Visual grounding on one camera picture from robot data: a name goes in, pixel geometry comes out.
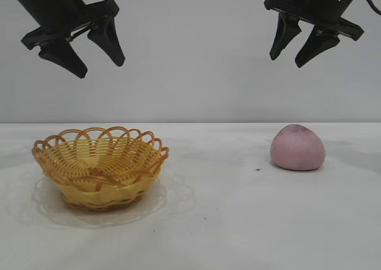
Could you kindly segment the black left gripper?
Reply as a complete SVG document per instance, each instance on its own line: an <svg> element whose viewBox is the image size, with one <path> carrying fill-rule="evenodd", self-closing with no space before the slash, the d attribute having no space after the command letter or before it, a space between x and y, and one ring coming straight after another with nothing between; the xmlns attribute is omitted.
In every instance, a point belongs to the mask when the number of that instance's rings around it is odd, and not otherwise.
<svg viewBox="0 0 381 270"><path fill-rule="evenodd" d="M83 79L88 69L67 41L75 38L71 35L73 31L92 27L88 39L99 46L116 66L121 67L124 64L126 57L121 49L114 21L119 12L115 0L92 4L86 4L83 0L18 2L39 24L39 28L27 33L21 42L29 50L42 45L39 52L42 59L53 62Z"/></svg>

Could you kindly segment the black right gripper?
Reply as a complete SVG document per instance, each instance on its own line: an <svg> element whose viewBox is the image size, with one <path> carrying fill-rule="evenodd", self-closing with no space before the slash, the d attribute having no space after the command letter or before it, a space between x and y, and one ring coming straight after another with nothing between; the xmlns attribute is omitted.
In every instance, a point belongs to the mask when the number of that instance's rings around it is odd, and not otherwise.
<svg viewBox="0 0 381 270"><path fill-rule="evenodd" d="M295 57L298 68L340 42L339 34L357 41L364 30L342 18L353 0L265 0L267 10L279 12L277 31L270 49L275 60L288 44L301 33L299 21L314 25L307 41Z"/></svg>

